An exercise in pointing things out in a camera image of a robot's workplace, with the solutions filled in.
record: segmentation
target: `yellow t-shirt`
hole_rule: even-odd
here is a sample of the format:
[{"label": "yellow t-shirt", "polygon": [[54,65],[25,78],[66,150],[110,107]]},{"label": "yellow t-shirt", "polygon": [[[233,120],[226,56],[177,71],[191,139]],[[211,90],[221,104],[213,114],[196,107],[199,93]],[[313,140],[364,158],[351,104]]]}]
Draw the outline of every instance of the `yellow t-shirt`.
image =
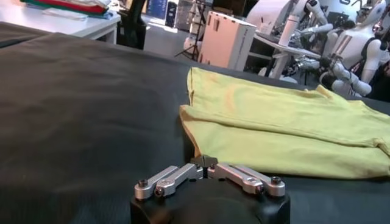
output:
[{"label": "yellow t-shirt", "polygon": [[299,91],[192,68],[180,108],[200,154],[260,172],[327,178],[390,175],[390,117],[322,86]]}]

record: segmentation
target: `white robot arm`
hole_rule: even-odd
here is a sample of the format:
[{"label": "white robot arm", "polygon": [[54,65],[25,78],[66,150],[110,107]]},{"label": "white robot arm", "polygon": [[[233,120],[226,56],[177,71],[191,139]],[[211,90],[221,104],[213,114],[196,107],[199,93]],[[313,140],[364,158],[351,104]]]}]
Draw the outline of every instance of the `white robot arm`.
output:
[{"label": "white robot arm", "polygon": [[324,51],[322,53],[323,57],[328,57],[332,53],[331,51],[333,50],[333,47],[336,45],[337,39],[339,38],[337,31],[337,29],[332,30],[327,34],[328,38],[324,46]]},{"label": "white robot arm", "polygon": [[321,5],[319,1],[317,0],[310,0],[306,3],[306,9],[313,13],[313,15],[318,19],[321,26],[319,27],[309,27],[304,30],[301,30],[301,34],[304,35],[305,33],[308,34],[314,34],[314,33],[321,33],[321,32],[329,32],[333,29],[333,25],[328,23],[328,20],[325,16],[324,11],[321,9]]},{"label": "white robot arm", "polygon": [[[297,62],[300,69],[319,69],[321,67],[319,61],[310,58],[299,58],[297,59]],[[371,92],[371,86],[368,83],[362,82],[353,72],[348,71],[341,60],[334,58],[333,61],[329,62],[329,65],[325,65],[325,67],[328,67],[328,72],[321,76],[320,82],[323,84],[326,83],[325,86],[328,88],[337,91],[338,88],[343,87],[344,83],[347,83],[351,85],[355,92],[362,96]]]},{"label": "white robot arm", "polygon": [[379,62],[383,56],[384,49],[381,49],[382,42],[373,40],[367,47],[366,63],[364,64],[361,80],[370,83],[379,67]]},{"label": "white robot arm", "polygon": [[[328,32],[333,29],[333,25],[329,24],[325,13],[321,9],[318,0],[293,0],[296,4],[294,10],[290,13],[285,29],[280,37],[280,45],[287,46],[291,37],[298,39],[305,35],[313,35],[319,32]],[[309,27],[304,30],[296,30],[300,19],[303,18],[306,12],[312,12],[319,20],[321,26]]]}]

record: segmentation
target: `desk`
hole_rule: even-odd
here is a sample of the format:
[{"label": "desk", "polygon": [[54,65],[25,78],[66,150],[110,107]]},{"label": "desk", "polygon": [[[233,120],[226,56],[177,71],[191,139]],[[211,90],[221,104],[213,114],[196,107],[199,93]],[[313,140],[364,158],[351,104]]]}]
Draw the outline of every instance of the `desk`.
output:
[{"label": "desk", "polygon": [[18,0],[0,1],[0,21],[51,33],[65,33],[77,37],[96,40],[107,36],[106,42],[116,44],[116,26],[121,17],[114,13],[108,19],[87,18],[75,21],[67,18],[42,14],[42,10],[26,7]]},{"label": "desk", "polygon": [[311,57],[311,58],[315,58],[315,59],[321,58],[320,55],[315,54],[311,51],[308,51],[305,49],[300,49],[300,48],[282,46],[282,45],[274,43],[270,40],[267,40],[263,37],[260,37],[257,34],[255,34],[255,39],[258,39],[261,42],[263,42],[267,45],[270,45],[281,52],[280,54],[276,54],[276,55],[272,56],[273,58],[276,59],[276,65],[275,65],[275,68],[272,72],[272,75],[270,75],[270,77],[272,77],[274,79],[280,79],[280,76],[281,76],[281,74],[282,74],[282,72],[283,72],[283,70],[286,67],[286,64],[288,62],[288,59],[292,55],[305,55],[307,57]]}]

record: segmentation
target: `screw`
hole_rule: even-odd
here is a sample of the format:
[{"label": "screw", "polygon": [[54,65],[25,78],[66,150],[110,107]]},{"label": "screw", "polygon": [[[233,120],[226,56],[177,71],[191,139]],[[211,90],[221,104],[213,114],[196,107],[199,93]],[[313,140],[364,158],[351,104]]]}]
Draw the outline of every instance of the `screw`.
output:
[{"label": "screw", "polygon": [[148,185],[147,180],[140,180],[138,181],[138,186],[139,187],[146,187]]},{"label": "screw", "polygon": [[280,177],[271,177],[271,183],[274,185],[278,185],[282,182],[282,179]]},{"label": "screw", "polygon": [[158,197],[158,198],[161,198],[161,197],[163,197],[164,196],[164,189],[163,188],[160,188],[160,187],[158,187],[158,188],[156,188],[156,190],[154,190],[154,195],[156,196],[156,197]]}]

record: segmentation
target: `stacked clothes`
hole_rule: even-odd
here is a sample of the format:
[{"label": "stacked clothes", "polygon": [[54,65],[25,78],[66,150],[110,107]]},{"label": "stacked clothes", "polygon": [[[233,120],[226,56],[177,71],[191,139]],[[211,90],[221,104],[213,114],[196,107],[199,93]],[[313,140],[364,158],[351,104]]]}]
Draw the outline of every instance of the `stacked clothes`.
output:
[{"label": "stacked clothes", "polygon": [[43,7],[53,7],[81,12],[89,15],[103,15],[111,0],[20,0]]}]

